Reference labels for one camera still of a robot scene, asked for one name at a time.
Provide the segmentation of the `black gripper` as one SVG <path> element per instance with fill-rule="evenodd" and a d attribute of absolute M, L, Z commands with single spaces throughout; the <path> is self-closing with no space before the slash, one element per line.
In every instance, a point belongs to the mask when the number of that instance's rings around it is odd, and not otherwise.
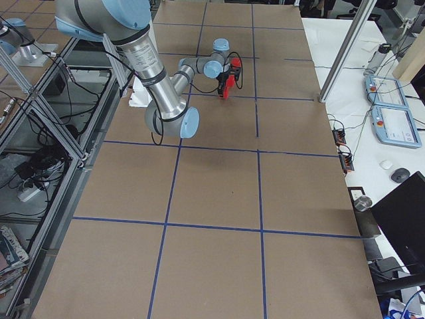
<path fill-rule="evenodd" d="M 220 73 L 216 79 L 218 80 L 218 89 L 232 88 L 238 80 L 238 67 L 230 65 L 228 70 Z"/>

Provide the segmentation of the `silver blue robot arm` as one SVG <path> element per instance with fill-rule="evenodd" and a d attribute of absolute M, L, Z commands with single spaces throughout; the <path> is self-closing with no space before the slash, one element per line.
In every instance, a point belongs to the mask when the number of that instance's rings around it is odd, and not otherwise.
<path fill-rule="evenodd" d="M 135 75 L 152 101 L 145 111 L 145 123 L 154 134 L 192 138 L 199 127 L 199 111 L 182 98 L 196 74 L 222 79 L 230 74 L 230 45 L 214 40 L 209 56 L 184 58 L 178 71 L 167 74 L 149 37 L 149 1 L 57 1 L 56 26 L 65 35 L 101 42 L 108 37 L 123 50 Z"/>

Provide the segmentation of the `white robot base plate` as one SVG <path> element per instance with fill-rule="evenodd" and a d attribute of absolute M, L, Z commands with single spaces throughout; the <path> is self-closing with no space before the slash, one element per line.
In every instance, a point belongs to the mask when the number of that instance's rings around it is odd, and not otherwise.
<path fill-rule="evenodd" d="M 151 101 L 152 98 L 147 89 L 143 86 L 141 80 L 135 77 L 132 84 L 132 94 L 129 99 L 129 106 L 136 108 L 147 108 Z"/>

